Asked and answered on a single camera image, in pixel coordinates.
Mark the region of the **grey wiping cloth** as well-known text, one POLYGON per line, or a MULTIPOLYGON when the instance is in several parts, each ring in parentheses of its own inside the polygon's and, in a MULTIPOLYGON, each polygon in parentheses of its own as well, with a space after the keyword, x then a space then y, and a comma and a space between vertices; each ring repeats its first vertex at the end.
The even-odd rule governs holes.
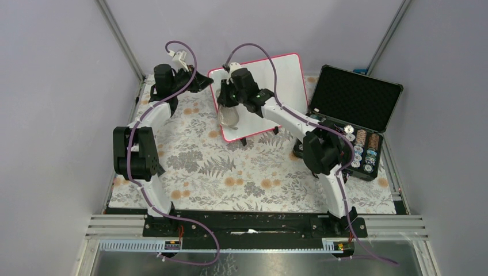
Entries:
POLYGON ((221 127, 237 130, 239 114, 236 107, 218 106, 217 121, 221 127))

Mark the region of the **pink framed whiteboard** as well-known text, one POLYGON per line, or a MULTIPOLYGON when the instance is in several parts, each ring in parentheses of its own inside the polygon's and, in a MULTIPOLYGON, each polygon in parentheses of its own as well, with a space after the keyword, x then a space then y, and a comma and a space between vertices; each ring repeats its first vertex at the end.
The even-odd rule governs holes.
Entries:
MULTIPOLYGON (((279 101, 283 106, 291 109, 296 114, 307 113, 308 100, 300 56, 297 53, 286 53, 272 57, 272 62, 277 73, 275 94, 278 96, 279 101)), ((260 89, 273 91, 274 72, 267 58, 252 62, 243 62, 241 66, 251 72, 253 79, 260 89)), ((226 142, 233 142, 262 132, 271 131, 280 122, 284 123, 286 130, 292 131, 293 133, 297 131, 297 119, 294 119, 292 122, 285 122, 284 120, 286 118, 291 119, 292 116, 288 112, 280 111, 280 107, 274 98, 268 100, 266 104, 272 104, 272 107, 266 110, 268 116, 271 117, 270 120, 267 117, 261 118, 256 114, 250 113, 243 104, 238 105, 236 110, 239 121, 236 124, 236 129, 231 129, 226 126, 221 127, 224 140, 226 142)))

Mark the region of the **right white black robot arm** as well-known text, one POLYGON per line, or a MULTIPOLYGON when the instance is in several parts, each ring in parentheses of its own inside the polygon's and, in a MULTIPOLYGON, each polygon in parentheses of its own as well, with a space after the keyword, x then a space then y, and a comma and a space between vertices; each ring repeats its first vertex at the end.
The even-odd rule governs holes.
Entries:
POLYGON ((327 195, 328 213, 334 217, 330 229, 336 236, 346 236, 353 229, 353 223, 352 206, 348 203, 341 173, 347 167, 341 155, 341 141, 345 136, 280 102, 271 90, 259 88, 247 68, 235 64, 223 69, 218 105, 225 108, 243 105, 249 113, 284 127, 302 142, 304 164, 320 179, 327 195))

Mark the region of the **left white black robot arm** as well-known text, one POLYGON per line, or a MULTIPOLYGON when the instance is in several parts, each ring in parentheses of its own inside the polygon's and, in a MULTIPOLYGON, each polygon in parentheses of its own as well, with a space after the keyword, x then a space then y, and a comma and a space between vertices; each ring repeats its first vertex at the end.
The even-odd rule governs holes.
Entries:
POLYGON ((179 222, 170 215, 174 206, 159 180, 165 171, 159 162, 154 132, 176 112, 179 94, 198 93, 213 80, 197 72, 193 65, 175 70, 169 64, 154 67, 154 80, 144 113, 129 125, 113 130, 113 164, 116 174, 137 186, 148 215, 160 217, 157 230, 172 236, 178 231, 179 222))

